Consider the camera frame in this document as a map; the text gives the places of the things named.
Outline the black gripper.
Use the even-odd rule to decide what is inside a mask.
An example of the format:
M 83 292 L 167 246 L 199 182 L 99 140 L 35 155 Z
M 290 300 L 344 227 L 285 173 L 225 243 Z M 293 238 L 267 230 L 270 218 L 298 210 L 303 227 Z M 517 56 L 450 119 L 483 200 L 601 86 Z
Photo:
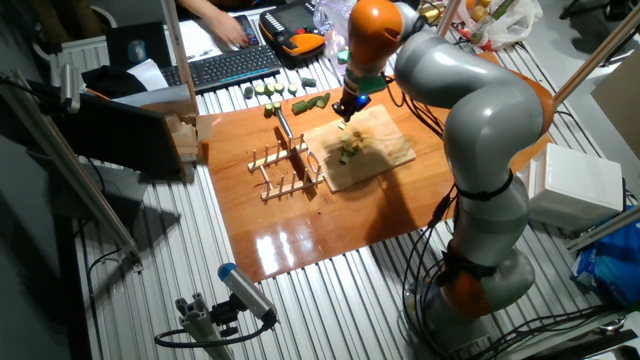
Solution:
M 343 118 L 345 123 L 349 123 L 351 119 L 370 102 L 371 98 L 368 94 L 357 94 L 344 89 L 342 98 L 339 102 L 332 104 L 332 109 L 337 115 Z

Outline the person's hand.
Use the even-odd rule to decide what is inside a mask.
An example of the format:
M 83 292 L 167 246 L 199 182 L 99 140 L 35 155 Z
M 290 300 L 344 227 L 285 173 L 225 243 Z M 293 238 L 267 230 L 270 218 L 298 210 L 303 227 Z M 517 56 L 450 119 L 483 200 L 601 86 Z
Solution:
M 236 47 L 246 47 L 249 38 L 240 23 L 232 16 L 218 9 L 206 17 L 208 25 L 213 32 L 226 44 Z

